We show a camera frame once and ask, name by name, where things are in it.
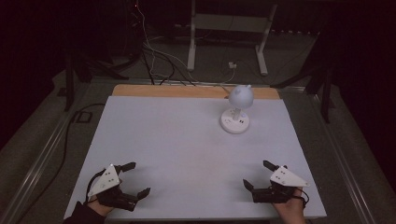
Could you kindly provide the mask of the white metal stand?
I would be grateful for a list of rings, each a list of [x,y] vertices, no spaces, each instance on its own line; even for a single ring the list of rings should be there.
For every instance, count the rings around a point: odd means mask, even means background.
[[[221,14],[203,14],[196,11],[196,0],[191,0],[191,36],[187,60],[187,69],[191,72],[195,67],[196,55],[196,30],[216,30],[233,32],[250,32],[262,34],[262,41],[255,47],[255,53],[262,76],[268,75],[268,69],[264,58],[264,48],[271,31],[277,4],[270,6],[266,17],[246,17]]]

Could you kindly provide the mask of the black square floor bracket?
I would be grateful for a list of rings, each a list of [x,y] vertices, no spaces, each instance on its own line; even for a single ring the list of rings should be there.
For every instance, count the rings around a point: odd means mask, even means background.
[[[90,123],[92,120],[92,112],[79,111],[77,113],[76,123]]]

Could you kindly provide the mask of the white desk lamp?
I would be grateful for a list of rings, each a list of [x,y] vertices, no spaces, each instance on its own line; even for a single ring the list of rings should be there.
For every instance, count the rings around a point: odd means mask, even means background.
[[[233,108],[225,110],[220,117],[220,125],[224,131],[232,134],[244,133],[250,119],[245,109],[252,106],[254,100],[250,85],[238,85],[229,94],[229,103]]]

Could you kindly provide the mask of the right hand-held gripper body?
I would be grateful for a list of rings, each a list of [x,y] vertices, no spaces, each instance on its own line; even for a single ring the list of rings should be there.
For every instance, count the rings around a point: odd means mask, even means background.
[[[251,191],[254,203],[286,203],[293,198],[297,188],[309,187],[307,181],[290,171],[287,166],[279,168],[270,176],[271,186]]]

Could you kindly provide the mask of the person's left hand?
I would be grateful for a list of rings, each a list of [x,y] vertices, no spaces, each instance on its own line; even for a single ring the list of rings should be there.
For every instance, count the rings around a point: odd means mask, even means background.
[[[92,196],[89,199],[87,206],[102,217],[106,217],[110,212],[113,211],[113,207],[100,204],[96,196]]]

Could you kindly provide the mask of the black tripod stand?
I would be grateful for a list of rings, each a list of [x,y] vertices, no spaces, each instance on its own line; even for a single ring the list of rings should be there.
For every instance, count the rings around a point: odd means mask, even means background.
[[[290,84],[295,83],[296,81],[305,77],[310,77],[308,84],[304,88],[304,91],[307,94],[317,94],[319,90],[322,90],[320,99],[320,115],[326,123],[329,123],[330,95],[332,85],[332,66],[329,63],[313,65],[309,68],[302,69],[297,75],[279,83],[271,84],[270,87],[275,89],[284,89]]]
[[[119,80],[127,80],[128,77],[121,76],[112,69],[88,56],[84,52],[75,49],[65,51],[65,111],[69,111],[75,101],[74,75],[77,75],[80,81],[90,82],[92,79],[89,67],[99,69],[106,75]]]

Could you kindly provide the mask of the pale grey table mat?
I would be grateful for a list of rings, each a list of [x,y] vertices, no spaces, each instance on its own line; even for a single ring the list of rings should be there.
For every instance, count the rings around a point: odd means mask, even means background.
[[[272,173],[262,164],[270,161],[309,183],[304,213],[324,217],[284,102],[255,101],[241,134],[219,124],[229,106],[225,99],[109,97],[69,203],[85,198],[95,173],[133,161],[136,167],[120,176],[121,189],[150,194],[132,212],[112,212],[111,221],[275,218],[274,208],[254,203],[243,185],[248,180],[257,189],[268,187]]]

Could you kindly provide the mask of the aluminium frame rail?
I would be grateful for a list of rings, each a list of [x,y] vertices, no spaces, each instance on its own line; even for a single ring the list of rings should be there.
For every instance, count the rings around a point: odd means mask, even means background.
[[[335,138],[334,133],[331,130],[330,124],[327,123],[321,115],[321,101],[319,97],[311,94],[308,94],[308,99],[310,104],[313,106],[316,118],[318,123],[320,124],[322,130],[325,132],[325,135],[330,142],[330,150],[335,159],[335,164],[340,172],[341,177],[346,185],[346,189],[349,194],[349,198],[353,202],[355,209],[360,217],[362,224],[377,224],[371,209],[369,208],[362,192],[361,188],[356,181],[349,165],[347,164],[347,159]]]
[[[15,224],[58,146],[71,109],[50,94],[0,151],[0,224]]]

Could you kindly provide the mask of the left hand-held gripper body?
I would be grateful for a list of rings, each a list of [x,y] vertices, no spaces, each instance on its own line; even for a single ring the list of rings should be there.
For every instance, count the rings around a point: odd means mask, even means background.
[[[128,211],[134,210],[137,198],[120,190],[121,166],[110,164],[92,177],[87,187],[87,203],[92,196],[96,196],[102,205]]]

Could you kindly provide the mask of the person's right hand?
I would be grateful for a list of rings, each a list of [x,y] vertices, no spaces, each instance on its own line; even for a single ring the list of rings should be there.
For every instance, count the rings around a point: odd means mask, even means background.
[[[286,203],[273,203],[284,224],[305,224],[302,193],[303,190],[297,188],[293,193],[294,197]]]

